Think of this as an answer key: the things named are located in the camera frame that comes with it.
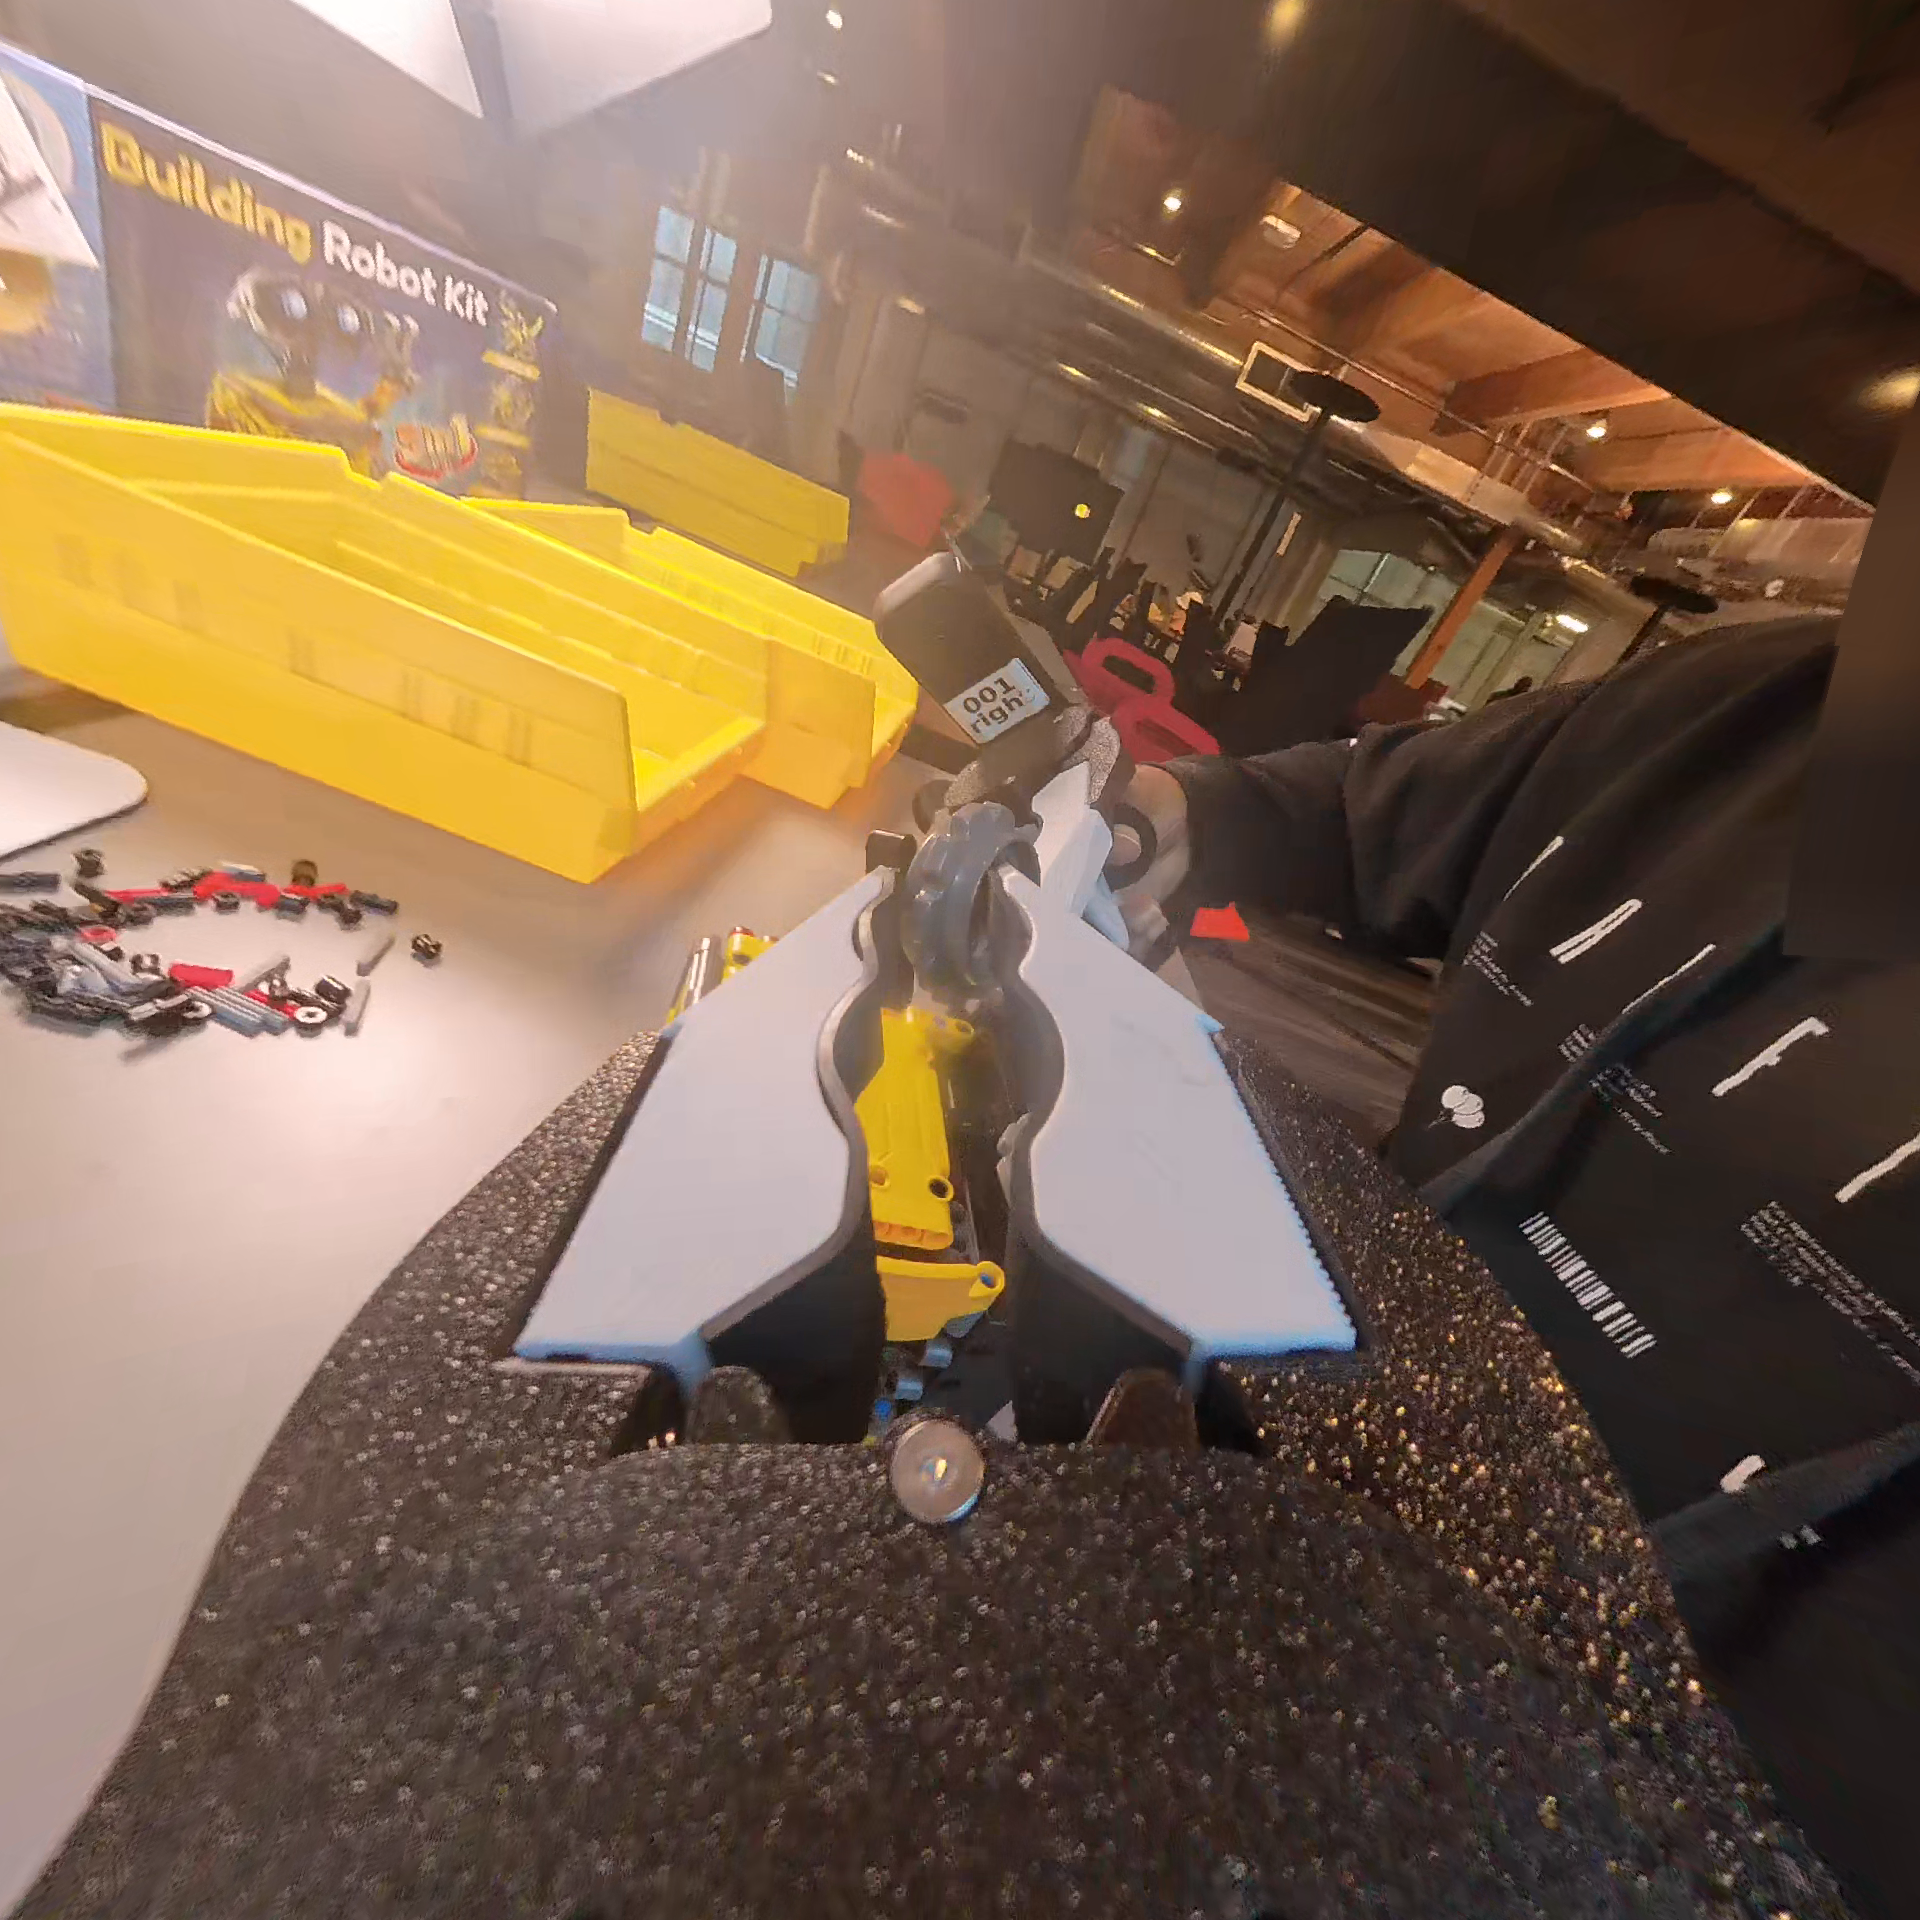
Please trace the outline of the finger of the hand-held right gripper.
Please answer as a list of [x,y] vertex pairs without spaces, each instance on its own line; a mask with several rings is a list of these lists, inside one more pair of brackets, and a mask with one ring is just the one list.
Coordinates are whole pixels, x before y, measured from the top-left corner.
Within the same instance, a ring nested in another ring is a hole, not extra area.
[[1141,766],[1111,800],[1091,766],[1066,766],[1035,792],[1039,892],[1128,947],[1141,968],[1174,955],[1172,900],[1185,885],[1185,792],[1166,766]]

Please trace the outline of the white oval board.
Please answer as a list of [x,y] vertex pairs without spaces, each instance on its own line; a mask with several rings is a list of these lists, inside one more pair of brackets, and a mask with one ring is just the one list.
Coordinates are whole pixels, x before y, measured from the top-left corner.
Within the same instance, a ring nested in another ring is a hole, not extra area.
[[5,860],[132,814],[145,792],[135,766],[5,724]]

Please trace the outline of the yellow plastic bin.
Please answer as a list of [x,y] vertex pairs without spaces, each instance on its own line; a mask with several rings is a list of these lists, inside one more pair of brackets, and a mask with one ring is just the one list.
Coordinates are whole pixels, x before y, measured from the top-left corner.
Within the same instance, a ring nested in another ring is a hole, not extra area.
[[862,790],[916,717],[916,681],[866,617],[669,527],[635,527],[618,507],[477,499],[525,539],[567,552],[562,570],[590,580],[612,611],[684,643],[694,681],[744,681],[762,717],[751,778],[829,808]]
[[586,393],[586,494],[787,580],[849,546],[854,504],[653,410]]
[[21,667],[567,881],[743,778],[754,643],[344,451],[5,405]]

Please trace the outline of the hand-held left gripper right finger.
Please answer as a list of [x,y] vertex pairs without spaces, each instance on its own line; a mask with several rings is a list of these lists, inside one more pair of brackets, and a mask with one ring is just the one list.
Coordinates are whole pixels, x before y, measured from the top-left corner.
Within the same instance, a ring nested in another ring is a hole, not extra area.
[[1128,1372],[1205,1401],[1223,1368],[1359,1360],[1347,1288],[1219,1024],[1012,870],[1001,1067],[1018,1421],[1091,1421]]

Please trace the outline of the red plastic chair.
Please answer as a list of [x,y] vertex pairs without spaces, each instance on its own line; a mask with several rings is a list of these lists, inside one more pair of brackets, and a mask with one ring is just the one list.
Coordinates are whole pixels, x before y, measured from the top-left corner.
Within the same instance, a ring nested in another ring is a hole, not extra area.
[[1140,766],[1223,753],[1219,738],[1174,706],[1174,673],[1157,654],[1103,635],[1070,654],[1070,673]]

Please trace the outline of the yellow toy brick vehicle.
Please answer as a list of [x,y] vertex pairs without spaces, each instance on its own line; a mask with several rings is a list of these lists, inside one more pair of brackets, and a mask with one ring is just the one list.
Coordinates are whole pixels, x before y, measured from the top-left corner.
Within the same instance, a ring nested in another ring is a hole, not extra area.
[[[948,1067],[971,1041],[977,1028],[955,1016],[883,1012],[879,1067],[856,1097],[883,1294],[869,1427],[934,1406],[996,1414],[1012,1398],[1012,1331],[1001,1305],[1009,1279],[971,1214],[948,1097]],[[780,1204],[796,1200],[796,1176],[775,1172],[759,1183],[751,1167],[726,1172],[714,1147],[697,1147],[686,1176],[661,1176],[653,1185],[665,1204],[660,1254],[701,1271],[697,1325],[701,1343],[714,1343],[778,1296],[780,1271],[803,1254],[795,1222],[780,1220]]]

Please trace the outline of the dark printed cardboard box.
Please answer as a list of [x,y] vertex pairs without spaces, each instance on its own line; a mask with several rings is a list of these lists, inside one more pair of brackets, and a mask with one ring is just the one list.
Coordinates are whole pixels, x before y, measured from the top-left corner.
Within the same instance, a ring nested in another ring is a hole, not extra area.
[[5,253],[9,405],[302,439],[373,480],[529,498],[550,302],[85,89],[106,275]]

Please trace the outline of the grey desk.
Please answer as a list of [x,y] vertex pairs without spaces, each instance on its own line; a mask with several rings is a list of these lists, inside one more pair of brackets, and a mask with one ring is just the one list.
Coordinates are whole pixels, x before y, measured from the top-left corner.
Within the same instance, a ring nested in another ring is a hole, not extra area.
[[577,885],[145,714],[34,685],[5,724],[145,800],[38,855],[120,881],[239,859],[398,897],[357,1034],[152,1052],[5,1009],[5,1912],[132,1738],[227,1514],[390,1271],[628,1034],[697,934],[780,934],[904,831],[927,766],[834,808],[759,781]]

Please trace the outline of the pile of small brick pieces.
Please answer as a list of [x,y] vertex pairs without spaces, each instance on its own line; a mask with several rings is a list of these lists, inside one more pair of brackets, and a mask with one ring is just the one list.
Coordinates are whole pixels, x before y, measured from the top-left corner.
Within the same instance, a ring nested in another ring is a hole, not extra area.
[[[344,947],[307,968],[288,947],[253,966],[209,955],[216,938],[257,919],[274,941],[307,929]],[[315,860],[266,874],[243,860],[184,866],[145,885],[111,885],[106,855],[69,866],[5,866],[5,996],[38,1028],[172,1044],[221,1028],[266,1034],[362,1034],[373,976],[390,959],[423,972],[450,955],[427,929],[399,929],[399,900],[320,878]]]

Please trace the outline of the small grey toy wheel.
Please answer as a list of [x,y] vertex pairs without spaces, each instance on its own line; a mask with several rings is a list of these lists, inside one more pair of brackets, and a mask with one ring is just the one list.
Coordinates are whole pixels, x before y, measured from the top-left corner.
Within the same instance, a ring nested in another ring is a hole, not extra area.
[[904,870],[902,954],[927,1003],[960,1016],[996,996],[996,874],[1039,881],[1039,831],[1005,800],[938,808]]

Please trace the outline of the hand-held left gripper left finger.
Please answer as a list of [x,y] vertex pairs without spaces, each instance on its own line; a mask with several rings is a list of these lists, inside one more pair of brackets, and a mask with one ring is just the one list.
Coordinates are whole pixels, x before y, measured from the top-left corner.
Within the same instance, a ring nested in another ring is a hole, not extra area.
[[856,1090],[902,985],[902,881],[854,881],[669,1021],[517,1360],[684,1393],[744,1368],[789,1421],[866,1421],[883,1288]]

